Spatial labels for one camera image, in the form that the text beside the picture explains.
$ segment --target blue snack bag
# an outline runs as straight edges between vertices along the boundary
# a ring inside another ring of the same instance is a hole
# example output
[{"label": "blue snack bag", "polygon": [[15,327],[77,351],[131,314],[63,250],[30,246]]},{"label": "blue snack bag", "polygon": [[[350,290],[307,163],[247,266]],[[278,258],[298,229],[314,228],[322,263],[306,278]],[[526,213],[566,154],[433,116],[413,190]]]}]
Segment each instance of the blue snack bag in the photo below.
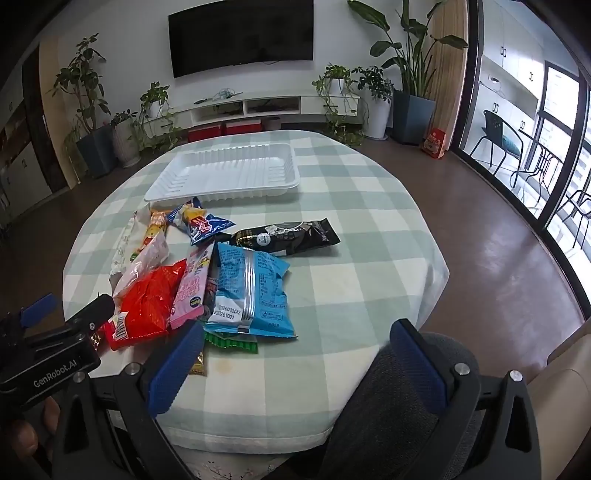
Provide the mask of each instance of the blue snack bag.
[{"label": "blue snack bag", "polygon": [[266,252],[217,244],[220,267],[208,332],[295,337],[283,275],[289,263]]},{"label": "blue snack bag", "polygon": [[230,220],[207,213],[197,197],[176,207],[166,216],[166,219],[189,236],[191,245],[196,245],[235,225]]}]

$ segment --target green and white checkered tablecloth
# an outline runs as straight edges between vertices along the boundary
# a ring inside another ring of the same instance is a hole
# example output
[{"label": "green and white checkered tablecloth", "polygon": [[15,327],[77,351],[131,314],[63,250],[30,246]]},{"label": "green and white checkered tablecloth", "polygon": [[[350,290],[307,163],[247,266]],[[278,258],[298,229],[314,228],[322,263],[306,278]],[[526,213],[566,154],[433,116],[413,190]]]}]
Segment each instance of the green and white checkered tablecloth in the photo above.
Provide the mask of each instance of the green and white checkered tablecloth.
[{"label": "green and white checkered tablecloth", "polygon": [[[298,335],[262,341],[259,354],[208,346],[207,377],[189,376],[172,408],[158,417],[170,440],[209,452],[287,453],[324,442],[390,326],[420,327],[449,271],[404,186],[368,157],[323,135],[272,131],[204,140],[164,154],[115,190],[86,221],[64,268],[69,318],[110,293],[118,238],[144,194],[178,151],[289,142],[301,183],[275,197],[205,204],[238,229],[328,218],[335,247],[287,257],[289,314]],[[184,258],[189,238],[168,229],[168,264]],[[139,347],[109,352],[98,375],[118,373]]]}]

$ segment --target wooden panel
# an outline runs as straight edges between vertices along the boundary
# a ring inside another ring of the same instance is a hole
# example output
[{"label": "wooden panel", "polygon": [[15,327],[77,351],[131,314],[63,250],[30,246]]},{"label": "wooden panel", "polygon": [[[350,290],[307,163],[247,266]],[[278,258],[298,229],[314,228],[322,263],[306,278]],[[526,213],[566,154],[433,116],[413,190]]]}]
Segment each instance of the wooden panel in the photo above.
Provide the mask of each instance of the wooden panel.
[{"label": "wooden panel", "polygon": [[61,172],[53,144],[45,125],[41,86],[39,84],[39,47],[22,64],[22,94],[27,111],[27,124],[31,143],[36,153],[41,171],[52,192],[67,186]]}]

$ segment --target blue gripper pad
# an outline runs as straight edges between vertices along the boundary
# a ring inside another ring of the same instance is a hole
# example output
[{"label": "blue gripper pad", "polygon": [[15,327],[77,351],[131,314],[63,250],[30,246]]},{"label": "blue gripper pad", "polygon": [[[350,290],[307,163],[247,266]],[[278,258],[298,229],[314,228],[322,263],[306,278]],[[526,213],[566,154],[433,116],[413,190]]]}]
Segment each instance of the blue gripper pad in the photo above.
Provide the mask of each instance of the blue gripper pad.
[{"label": "blue gripper pad", "polygon": [[42,299],[37,300],[33,305],[23,309],[21,312],[21,326],[25,328],[36,325],[56,309],[57,300],[49,293]]},{"label": "blue gripper pad", "polygon": [[441,415],[447,408],[445,382],[400,321],[390,328],[390,345],[425,409]]},{"label": "blue gripper pad", "polygon": [[146,404],[152,418],[168,411],[203,349],[205,334],[201,322],[188,320],[179,330],[186,331],[179,332],[182,337],[148,385]]}]

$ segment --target snack bag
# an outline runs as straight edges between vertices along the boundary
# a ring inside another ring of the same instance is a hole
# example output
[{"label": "snack bag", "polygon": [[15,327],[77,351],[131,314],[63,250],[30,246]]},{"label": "snack bag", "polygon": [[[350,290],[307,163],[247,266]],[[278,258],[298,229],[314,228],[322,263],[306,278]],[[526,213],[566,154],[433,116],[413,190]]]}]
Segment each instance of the snack bag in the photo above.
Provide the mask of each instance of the snack bag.
[{"label": "snack bag", "polygon": [[173,329],[204,313],[203,299],[213,246],[214,242],[210,242],[209,245],[195,249],[187,257],[187,268],[170,312],[170,327]]},{"label": "snack bag", "polygon": [[166,243],[166,237],[164,236],[164,232],[158,232],[154,240],[127,267],[127,270],[125,270],[113,290],[113,298],[123,298],[134,282],[160,265],[167,256],[168,244]]},{"label": "snack bag", "polygon": [[196,245],[206,238],[235,225],[230,220],[207,213],[201,207],[197,197],[176,207],[167,215],[167,220],[189,236],[191,245]]},{"label": "snack bag", "polygon": [[142,242],[141,246],[131,254],[130,261],[133,262],[141,253],[141,251],[150,244],[152,239],[158,235],[159,232],[166,234],[167,225],[168,223],[165,212],[152,212],[150,224],[148,225],[148,229],[144,235],[144,241]]},{"label": "snack bag", "polygon": [[187,267],[183,259],[158,267],[133,283],[123,297],[121,312],[105,323],[112,350],[166,335],[178,284]]},{"label": "snack bag", "polygon": [[445,139],[446,133],[443,130],[434,128],[428,134],[421,149],[433,158],[441,158],[445,153]]},{"label": "snack bag", "polygon": [[287,222],[248,228],[236,232],[230,245],[261,250],[280,257],[340,242],[328,219],[311,222]]},{"label": "snack bag", "polygon": [[217,244],[220,268],[207,332],[295,337],[283,275],[289,263],[266,252]]}]

